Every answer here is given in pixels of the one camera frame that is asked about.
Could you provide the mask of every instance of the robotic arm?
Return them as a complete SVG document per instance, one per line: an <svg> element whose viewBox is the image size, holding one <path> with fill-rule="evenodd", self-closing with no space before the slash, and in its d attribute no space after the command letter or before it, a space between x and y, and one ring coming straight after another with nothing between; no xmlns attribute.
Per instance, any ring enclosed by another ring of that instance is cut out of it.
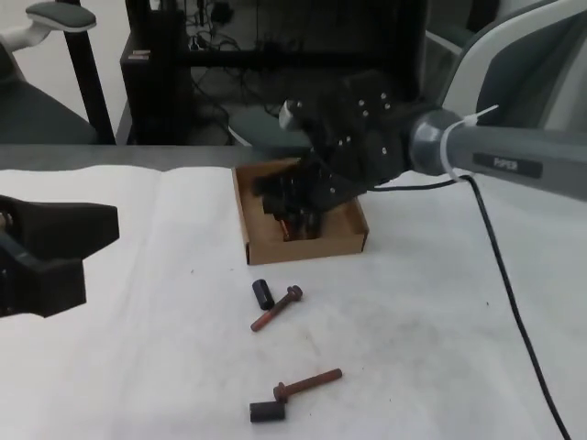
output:
<svg viewBox="0 0 587 440"><path fill-rule="evenodd" d="M388 75L369 71L322 96L318 119L306 112L309 105L287 103L282 127L301 127L313 147L294 166L258 179L265 213L296 229L308 216L315 219L406 171L443 174L448 129L450 166L587 201L587 135L453 126L459 116L422 100L406 102L395 90Z"/></svg>

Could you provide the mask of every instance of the electrical cables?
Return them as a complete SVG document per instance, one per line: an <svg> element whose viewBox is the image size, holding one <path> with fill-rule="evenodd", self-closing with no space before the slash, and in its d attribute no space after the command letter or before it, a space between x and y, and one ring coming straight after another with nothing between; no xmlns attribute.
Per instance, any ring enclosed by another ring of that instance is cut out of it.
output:
<svg viewBox="0 0 587 440"><path fill-rule="evenodd" d="M544 374L542 373L542 368L540 367L540 363L538 362L534 346L532 345L532 341L530 340L530 336L528 335L526 326L524 325L524 321L522 320L522 316L518 309L517 301L515 299L514 294L514 288L512 287L510 277L507 273L504 258L502 257L502 251L497 243L497 236L495 235L495 231L493 230L493 225L491 219L489 218L489 214L487 213L487 208L485 206L485 201L483 200L481 190L479 189L479 185L469 175L460 176L460 179L462 181L466 181L471 186L473 193L475 194L475 200L477 201L477 205L479 206L479 211L481 213L483 223L485 224L485 229L487 230L487 236L489 237L489 241L492 246L493 255L495 257L495 261L497 262L499 272L502 276L502 281L504 282L505 292L507 293L507 298L512 309L512 314L514 315L515 324L517 325L518 331L522 336L522 340L524 341L524 345L526 346L526 351L530 356L530 362L532 363L532 367L534 369L534 372L536 373L538 384L540 385L540 389L542 390L542 394L544 395L544 399L547 403L548 409L550 410L550 413L552 414L552 417L554 418L554 421L557 424L557 427L559 428L562 438L564 440L571 440L569 432L567 431L567 427L565 426L565 423L562 421L562 418L560 417L557 405L555 404L554 400L552 399L552 396L550 395L550 390L548 389L548 384L546 382L546 379L544 378ZM443 181L441 183L433 183L431 185L422 186L390 186L383 188L373 188L371 191L380 193L400 191L424 191L433 190L437 188L444 188L450 185L454 185L458 182L459 181L450 180Z"/></svg>

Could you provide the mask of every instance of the metal bolt head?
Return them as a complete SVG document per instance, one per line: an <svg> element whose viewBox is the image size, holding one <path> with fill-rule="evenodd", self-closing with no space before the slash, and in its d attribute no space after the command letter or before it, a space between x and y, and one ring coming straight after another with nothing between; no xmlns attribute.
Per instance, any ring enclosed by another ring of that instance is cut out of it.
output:
<svg viewBox="0 0 587 440"><path fill-rule="evenodd" d="M277 402L287 403L287 394L285 393L285 385L283 385L283 382L279 382L279 384L273 388L273 397Z"/></svg>
<svg viewBox="0 0 587 440"><path fill-rule="evenodd" d="M292 297L294 301L300 301L304 293L299 286L290 286L287 288L287 293Z"/></svg>

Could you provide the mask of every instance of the white wall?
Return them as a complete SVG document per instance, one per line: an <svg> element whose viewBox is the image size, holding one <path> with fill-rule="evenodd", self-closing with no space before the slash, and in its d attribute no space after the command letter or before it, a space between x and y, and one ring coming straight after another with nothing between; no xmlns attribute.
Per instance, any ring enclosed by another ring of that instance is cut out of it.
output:
<svg viewBox="0 0 587 440"><path fill-rule="evenodd" d="M25 9L38 0L0 0L0 28L28 22ZM124 0L82 0L97 18L89 31L94 58L112 121L118 128L127 96L120 72L120 55L127 42L128 20ZM27 80L78 115L87 117L63 34L51 33L35 48L15 54Z"/></svg>

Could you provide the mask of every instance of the white tablecloth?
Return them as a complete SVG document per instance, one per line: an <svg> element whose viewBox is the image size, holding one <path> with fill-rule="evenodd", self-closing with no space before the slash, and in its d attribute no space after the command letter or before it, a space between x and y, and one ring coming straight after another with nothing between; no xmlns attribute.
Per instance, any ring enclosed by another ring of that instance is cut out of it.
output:
<svg viewBox="0 0 587 440"><path fill-rule="evenodd" d="M397 184L430 180L407 174ZM587 204L481 180L522 315L587 438ZM559 438L468 185L361 197L358 256L248 267L229 170L0 172L1 193L119 208L88 303L0 320L0 438ZM301 303L258 334L250 284ZM253 425L272 387L341 368Z"/></svg>

